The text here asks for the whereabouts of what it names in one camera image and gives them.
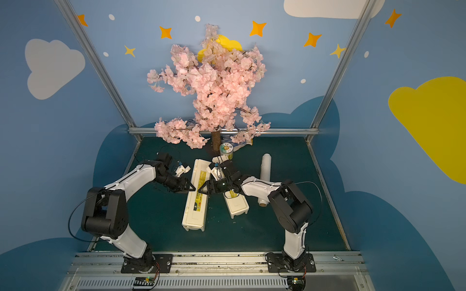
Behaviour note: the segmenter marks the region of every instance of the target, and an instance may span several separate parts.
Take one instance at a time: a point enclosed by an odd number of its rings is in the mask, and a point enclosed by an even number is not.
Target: tree trunk
[[[212,148],[215,153],[220,152],[220,130],[212,132]]]

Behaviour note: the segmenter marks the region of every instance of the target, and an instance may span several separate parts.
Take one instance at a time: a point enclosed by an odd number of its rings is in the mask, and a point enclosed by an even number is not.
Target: black cable
[[[69,215],[69,218],[68,218],[68,232],[69,232],[69,235],[71,235],[73,238],[79,240],[79,241],[82,241],[82,242],[86,242],[86,243],[99,243],[99,242],[106,242],[105,240],[96,240],[96,241],[92,241],[92,240],[84,240],[84,239],[80,239],[78,237],[75,237],[72,233],[71,233],[71,229],[70,229],[70,226],[69,226],[69,223],[71,222],[71,217],[73,216],[73,213],[76,211],[76,209],[78,209],[78,207],[83,204],[84,202],[86,202],[86,200],[88,200],[89,198],[92,198],[94,196],[97,196],[97,194],[94,194],[92,196],[89,196],[87,197],[86,199],[82,200],[81,202],[79,202],[78,206],[76,206],[73,211],[71,212],[71,214]]]

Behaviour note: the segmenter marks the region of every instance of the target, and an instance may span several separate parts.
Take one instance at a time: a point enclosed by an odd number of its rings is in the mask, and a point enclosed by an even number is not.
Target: jar lid
[[[228,155],[233,152],[233,145],[231,143],[224,142],[220,145],[220,153],[223,155]]]

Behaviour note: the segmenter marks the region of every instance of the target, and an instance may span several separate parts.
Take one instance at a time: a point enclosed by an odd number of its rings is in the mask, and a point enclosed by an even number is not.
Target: vent grille
[[[288,288],[285,278],[273,277],[190,277],[170,278],[161,277],[154,288]]]
[[[77,290],[131,290],[134,279],[128,277],[82,277]]]
[[[147,289],[146,286],[135,286],[134,277],[81,277],[76,286],[77,290],[137,290]],[[244,289],[288,288],[286,278],[279,276],[202,276],[202,277],[165,277],[162,276],[157,289]]]

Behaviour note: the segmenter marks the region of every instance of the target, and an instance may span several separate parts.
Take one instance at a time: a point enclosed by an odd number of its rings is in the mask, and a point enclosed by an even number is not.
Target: printed label
[[[206,175],[206,171],[201,171],[201,175],[199,176],[198,189],[196,191],[196,201],[194,202],[194,211],[201,211],[202,193],[199,193],[199,188],[201,188],[202,184],[204,184],[206,181]]]
[[[238,196],[239,194],[233,192],[233,190],[230,190],[230,197],[231,198],[235,198],[236,196]]]

